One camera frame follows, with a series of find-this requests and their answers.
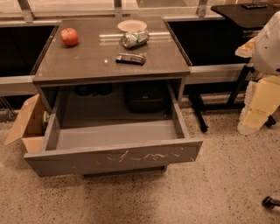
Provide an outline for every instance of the can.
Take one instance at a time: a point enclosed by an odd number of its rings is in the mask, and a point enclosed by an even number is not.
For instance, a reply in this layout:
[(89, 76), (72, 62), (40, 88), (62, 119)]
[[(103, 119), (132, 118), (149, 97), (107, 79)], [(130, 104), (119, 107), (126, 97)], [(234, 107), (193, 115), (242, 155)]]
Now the can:
[(150, 34), (147, 30), (142, 31), (127, 31), (122, 36), (122, 44), (126, 48), (140, 46), (145, 44), (150, 39)]

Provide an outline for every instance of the black bag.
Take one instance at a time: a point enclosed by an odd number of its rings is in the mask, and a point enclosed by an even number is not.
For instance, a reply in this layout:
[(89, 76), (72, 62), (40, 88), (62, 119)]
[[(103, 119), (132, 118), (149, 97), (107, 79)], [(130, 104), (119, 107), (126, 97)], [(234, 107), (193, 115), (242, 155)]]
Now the black bag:
[(170, 109), (170, 95), (163, 80), (136, 81), (124, 85), (125, 103), (132, 113), (156, 113)]

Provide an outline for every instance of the apple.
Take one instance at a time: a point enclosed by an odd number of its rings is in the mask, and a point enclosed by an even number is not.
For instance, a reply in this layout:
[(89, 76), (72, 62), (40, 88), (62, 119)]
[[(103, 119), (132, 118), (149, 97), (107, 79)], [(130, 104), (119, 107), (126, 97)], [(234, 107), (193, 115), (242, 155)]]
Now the apple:
[(78, 32), (73, 28), (63, 29), (60, 33), (62, 42), (67, 46), (75, 46), (78, 43)]

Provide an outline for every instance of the drawer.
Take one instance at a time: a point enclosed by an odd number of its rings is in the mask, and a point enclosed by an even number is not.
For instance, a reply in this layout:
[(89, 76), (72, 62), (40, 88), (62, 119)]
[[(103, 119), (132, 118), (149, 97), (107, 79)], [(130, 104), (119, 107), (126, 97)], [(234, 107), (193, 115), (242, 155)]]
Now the drawer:
[(39, 176), (128, 172), (193, 162), (202, 141), (190, 138), (171, 86), (171, 109), (128, 111), (123, 83), (111, 94), (78, 96), (61, 87), (40, 152), (24, 159)]

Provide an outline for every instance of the speckled floor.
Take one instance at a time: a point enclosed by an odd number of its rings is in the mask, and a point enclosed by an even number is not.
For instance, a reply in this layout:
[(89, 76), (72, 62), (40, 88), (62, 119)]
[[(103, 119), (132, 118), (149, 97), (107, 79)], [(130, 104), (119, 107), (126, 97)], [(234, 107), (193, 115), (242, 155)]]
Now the speckled floor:
[(239, 112), (207, 112), (207, 133), (184, 106), (192, 137), (202, 137), (194, 163), (167, 171), (83, 178), (39, 178), (23, 160), (21, 141), (4, 147), (11, 123), (0, 114), (0, 223), (280, 223), (280, 114), (270, 129), (251, 136), (236, 130)]

